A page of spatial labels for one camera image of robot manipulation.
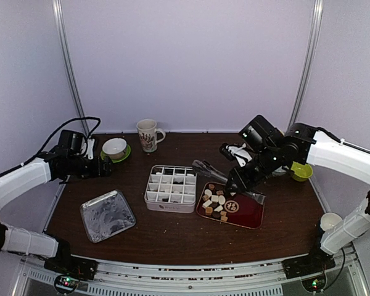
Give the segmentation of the bunny print tin lid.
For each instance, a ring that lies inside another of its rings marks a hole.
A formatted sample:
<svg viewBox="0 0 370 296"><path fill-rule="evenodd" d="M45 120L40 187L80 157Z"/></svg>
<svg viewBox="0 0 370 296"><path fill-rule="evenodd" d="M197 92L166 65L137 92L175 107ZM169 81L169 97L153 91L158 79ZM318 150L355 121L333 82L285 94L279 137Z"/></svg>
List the bunny print tin lid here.
<svg viewBox="0 0 370 296"><path fill-rule="evenodd" d="M96 244L136 225L136 218L122 191L113 190L80 206L88 239Z"/></svg>

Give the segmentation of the red chocolate tray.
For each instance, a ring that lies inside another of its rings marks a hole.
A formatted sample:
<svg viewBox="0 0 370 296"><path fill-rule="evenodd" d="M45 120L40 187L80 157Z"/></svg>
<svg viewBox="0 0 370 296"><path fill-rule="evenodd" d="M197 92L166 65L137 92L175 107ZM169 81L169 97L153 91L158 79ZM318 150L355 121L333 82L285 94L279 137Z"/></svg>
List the red chocolate tray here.
<svg viewBox="0 0 370 296"><path fill-rule="evenodd" d="M208 220L256 229L262 224L264 206L245 194L226 192L224 184L209 182L203 187L195 211Z"/></svg>

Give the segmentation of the white divided tin box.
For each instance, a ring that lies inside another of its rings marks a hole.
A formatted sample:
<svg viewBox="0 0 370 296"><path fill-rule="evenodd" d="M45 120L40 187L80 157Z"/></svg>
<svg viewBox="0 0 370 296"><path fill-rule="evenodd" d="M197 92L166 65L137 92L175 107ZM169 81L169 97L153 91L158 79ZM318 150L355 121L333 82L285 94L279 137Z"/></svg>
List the white divided tin box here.
<svg viewBox="0 0 370 296"><path fill-rule="evenodd" d="M144 193L148 210L192 213L196 203L197 173L190 166L155 165Z"/></svg>

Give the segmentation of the metal serving tongs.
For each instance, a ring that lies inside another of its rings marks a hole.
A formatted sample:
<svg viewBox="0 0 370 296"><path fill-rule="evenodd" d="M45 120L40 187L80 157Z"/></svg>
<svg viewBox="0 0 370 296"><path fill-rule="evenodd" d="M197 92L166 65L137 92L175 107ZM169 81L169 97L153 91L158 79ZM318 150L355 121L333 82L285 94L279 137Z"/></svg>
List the metal serving tongs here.
<svg viewBox="0 0 370 296"><path fill-rule="evenodd" d="M215 167L210 165L206 160L194 160L192 163L192 169L198 174L206 178L219 181L226 186L226 190L229 192L236 192L250 197L260 205L265 204L265 195L259 192L251 191L248 189L242 189L234 183L235 177L227 177L223 172L217 170Z"/></svg>

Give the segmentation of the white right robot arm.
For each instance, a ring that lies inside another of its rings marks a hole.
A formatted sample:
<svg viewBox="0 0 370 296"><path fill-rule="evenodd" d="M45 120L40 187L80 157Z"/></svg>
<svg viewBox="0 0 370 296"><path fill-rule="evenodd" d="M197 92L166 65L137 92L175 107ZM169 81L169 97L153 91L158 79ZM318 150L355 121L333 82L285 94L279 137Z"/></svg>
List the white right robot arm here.
<svg viewBox="0 0 370 296"><path fill-rule="evenodd" d="M359 185L364 196L353 210L323 232L318 249L304 258L304 267L317 272L327 263L327 256L370 230L370 150L339 138L320 126L296 122L282 132L264 116L257 115L240 131L242 144L222 144L220 152L236 161L229 172L226 188L237 192L253 191L279 168L294 163L310 165L341 181L345 192Z"/></svg>

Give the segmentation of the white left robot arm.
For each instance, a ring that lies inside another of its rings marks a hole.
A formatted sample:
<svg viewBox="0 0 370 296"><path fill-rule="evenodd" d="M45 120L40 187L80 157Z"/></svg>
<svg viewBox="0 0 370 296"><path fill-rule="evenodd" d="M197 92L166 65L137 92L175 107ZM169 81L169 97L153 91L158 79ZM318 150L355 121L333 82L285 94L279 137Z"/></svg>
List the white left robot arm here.
<svg viewBox="0 0 370 296"><path fill-rule="evenodd" d="M0 174L0 211L28 191L55 181L107 177L112 173L108 157L94 155L94 140L85 135L64 130L50 151L40 149L36 155L17 167ZM51 259L64 274L76 269L69 243L48 234L27 231L4 224L0 220L0 252L35 255Z"/></svg>

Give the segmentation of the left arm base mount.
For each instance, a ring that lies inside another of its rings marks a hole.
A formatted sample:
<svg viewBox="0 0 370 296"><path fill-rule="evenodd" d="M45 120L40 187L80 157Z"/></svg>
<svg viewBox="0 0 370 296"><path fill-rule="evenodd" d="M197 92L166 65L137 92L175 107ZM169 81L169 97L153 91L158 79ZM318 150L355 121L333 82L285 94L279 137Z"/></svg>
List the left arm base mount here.
<svg viewBox="0 0 370 296"><path fill-rule="evenodd" d="M43 258L43 261L45 269L58 273L53 286L62 295L73 293L82 282L94 280L98 267L95 260L74 256L69 261L55 258Z"/></svg>

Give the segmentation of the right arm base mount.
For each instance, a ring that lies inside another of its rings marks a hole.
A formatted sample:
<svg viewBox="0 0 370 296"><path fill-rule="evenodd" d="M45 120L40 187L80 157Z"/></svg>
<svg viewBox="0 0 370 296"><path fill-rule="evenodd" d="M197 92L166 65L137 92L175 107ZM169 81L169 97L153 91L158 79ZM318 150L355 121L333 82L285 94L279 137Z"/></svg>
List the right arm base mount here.
<svg viewBox="0 0 370 296"><path fill-rule="evenodd" d="M326 271L335 268L334 259L317 259L310 256L286 259L282 267L287 279L300 278L307 292L322 292L327 287Z"/></svg>

